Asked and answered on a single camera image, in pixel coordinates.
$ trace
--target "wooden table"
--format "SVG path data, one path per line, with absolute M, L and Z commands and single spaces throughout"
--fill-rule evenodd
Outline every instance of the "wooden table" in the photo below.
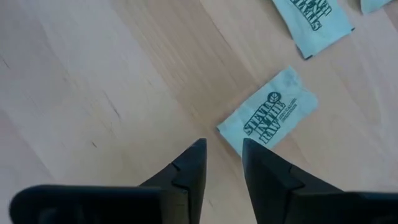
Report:
M 208 140 L 202 223 L 255 223 L 215 126 L 291 65 L 320 105 L 273 150 L 398 192 L 398 2 L 304 61 L 270 0 L 0 0 L 0 218 L 43 183 L 137 185 Z

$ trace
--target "sweetener packet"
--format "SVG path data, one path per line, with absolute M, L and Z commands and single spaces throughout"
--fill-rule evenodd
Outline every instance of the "sweetener packet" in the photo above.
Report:
M 273 2 L 305 59 L 321 52 L 354 29 L 337 0 Z
M 289 67 L 243 102 L 217 129 L 242 156 L 244 138 L 271 149 L 317 107 L 316 96 Z
M 361 0 L 361 10 L 363 14 L 373 12 L 383 7 L 392 0 Z

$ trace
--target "scratch mark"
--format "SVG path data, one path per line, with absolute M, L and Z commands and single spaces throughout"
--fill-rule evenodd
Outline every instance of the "scratch mark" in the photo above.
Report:
M 7 68 L 11 69 L 10 66 L 7 64 L 7 62 L 5 61 L 5 59 L 2 56 L 0 56 L 0 57 L 1 57 L 1 60 L 4 62 L 4 64 L 7 66 Z
M 149 80 L 147 80 L 147 83 L 148 83 L 151 87 L 154 87 L 153 84 L 152 84 Z
M 36 102 L 33 100 L 33 98 L 30 95 L 27 95 L 27 97 L 32 101 L 33 105 L 35 106 L 35 109 L 38 111 L 39 107 L 37 106 Z
M 63 141 L 61 141 L 61 145 L 63 148 L 65 148 L 65 149 L 67 148 L 67 146 L 63 143 Z
M 116 107 L 113 105 L 112 101 L 109 99 L 109 97 L 108 97 L 108 95 L 106 94 L 106 92 L 104 92 L 104 94 L 105 94 L 106 99 L 108 100 L 109 105 L 111 105 L 113 111 L 116 113 L 116 115 L 118 116 L 118 118 L 121 119 L 121 118 L 120 118 L 119 112 L 117 111 Z
M 210 206 L 211 206 L 212 208 L 214 208 L 214 205 L 213 205 L 213 203 L 211 202 L 211 200 L 207 200 L 207 201 L 209 202 Z

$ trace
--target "wooden surface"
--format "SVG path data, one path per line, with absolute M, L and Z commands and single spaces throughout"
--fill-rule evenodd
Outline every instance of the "wooden surface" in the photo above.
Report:
M 0 218 L 43 183 L 137 185 L 208 139 L 202 223 L 255 223 L 215 126 L 288 65 L 319 109 L 274 149 L 344 190 L 398 191 L 398 2 L 304 61 L 270 0 L 0 0 Z

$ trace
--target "light blue packet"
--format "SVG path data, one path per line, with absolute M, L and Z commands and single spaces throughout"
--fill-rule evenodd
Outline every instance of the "light blue packet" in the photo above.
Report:
M 305 59 L 354 30 L 336 0 L 273 0 Z
M 317 107 L 316 96 L 289 67 L 251 95 L 217 129 L 242 156 L 244 138 L 271 149 Z
M 361 0 L 362 13 L 367 14 L 373 12 L 391 1 L 392 0 Z

